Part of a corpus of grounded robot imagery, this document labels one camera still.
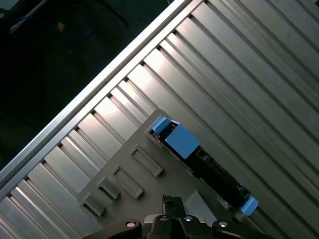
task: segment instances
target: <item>plastic part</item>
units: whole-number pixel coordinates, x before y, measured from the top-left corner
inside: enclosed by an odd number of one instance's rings
[[[154,131],[155,134],[160,134],[167,126],[169,126],[171,121],[166,118],[162,117],[155,121],[155,123],[152,126],[152,130]]]
[[[240,211],[243,214],[250,216],[256,210],[258,204],[258,201],[254,197],[250,197],[245,205],[240,209]]]
[[[182,125],[177,126],[165,141],[184,159],[199,146],[199,141]]]
[[[139,162],[154,177],[160,175],[163,169],[141,147],[136,146],[131,152],[132,158]]]
[[[144,189],[121,167],[116,166],[112,174],[117,178],[118,183],[133,198],[137,199],[144,192]]]

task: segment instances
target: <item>metal surface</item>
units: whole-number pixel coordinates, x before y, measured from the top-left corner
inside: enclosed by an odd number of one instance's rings
[[[77,192],[160,108],[256,196],[260,230],[318,238],[318,22],[307,0],[174,1],[1,171],[0,234],[99,230]]]

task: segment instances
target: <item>blue cable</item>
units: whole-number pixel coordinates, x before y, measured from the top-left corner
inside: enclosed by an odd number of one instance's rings
[[[94,26],[94,17],[93,17],[93,14],[91,14],[90,11],[89,11],[86,7],[84,7],[84,6],[81,6],[81,5],[71,5],[71,6],[78,7],[78,8],[82,8],[82,9],[84,9],[85,11],[87,11],[87,12],[91,15],[91,27],[90,27],[90,29],[89,29],[86,33],[84,33],[84,34],[82,34],[82,35],[74,35],[74,34],[69,33],[69,32],[59,31],[59,30],[56,29],[56,26],[55,26],[55,25],[50,24],[50,23],[48,23],[48,22],[42,20],[41,18],[34,17],[34,16],[22,16],[22,17],[17,18],[14,22],[18,23],[18,22],[21,21],[22,19],[32,19],[32,20],[38,21],[38,22],[40,22],[40,23],[42,23],[42,24],[44,24],[44,25],[46,25],[46,26],[48,26],[48,27],[50,27],[50,28],[52,28],[52,29],[54,29],[54,30],[56,30],[56,31],[58,31],[58,32],[60,32],[60,33],[62,33],[63,35],[65,35],[65,36],[67,36],[67,37],[70,37],[70,38],[79,39],[79,38],[83,38],[83,37],[88,36],[88,35],[92,32],[92,29],[93,29],[93,26]]]

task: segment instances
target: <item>blue plastic latch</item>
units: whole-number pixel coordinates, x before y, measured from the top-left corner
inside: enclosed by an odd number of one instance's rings
[[[152,130],[155,132],[155,134],[160,134],[167,126],[170,125],[170,123],[170,120],[166,117],[159,118],[154,122]]]
[[[258,204],[258,201],[254,197],[250,196],[245,205],[240,209],[240,211],[243,214],[250,216],[256,210]]]
[[[165,141],[184,159],[199,146],[199,141],[182,125],[178,125]]]

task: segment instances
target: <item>black component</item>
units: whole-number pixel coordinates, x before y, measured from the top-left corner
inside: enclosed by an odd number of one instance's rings
[[[170,124],[156,138],[174,153],[192,171],[196,178],[202,179],[234,209],[240,209],[246,203],[250,192],[200,146],[187,159],[181,157],[165,141],[176,126],[175,123]]]
[[[134,219],[111,224],[85,239],[138,239],[142,235],[142,225]]]
[[[213,223],[212,233],[218,238],[272,239],[263,233],[253,231],[247,226],[231,220],[218,220]]]
[[[163,196],[163,212],[152,223],[128,219],[107,226],[86,239],[273,239],[231,220],[218,220],[209,227],[197,217],[186,215],[181,198]]]
[[[173,219],[179,219],[180,217],[186,215],[183,201],[180,197],[171,197],[163,195],[162,205],[162,213],[172,217]]]
[[[147,234],[147,239],[170,239],[173,234],[173,218],[166,215],[157,216],[152,224],[150,233]]]

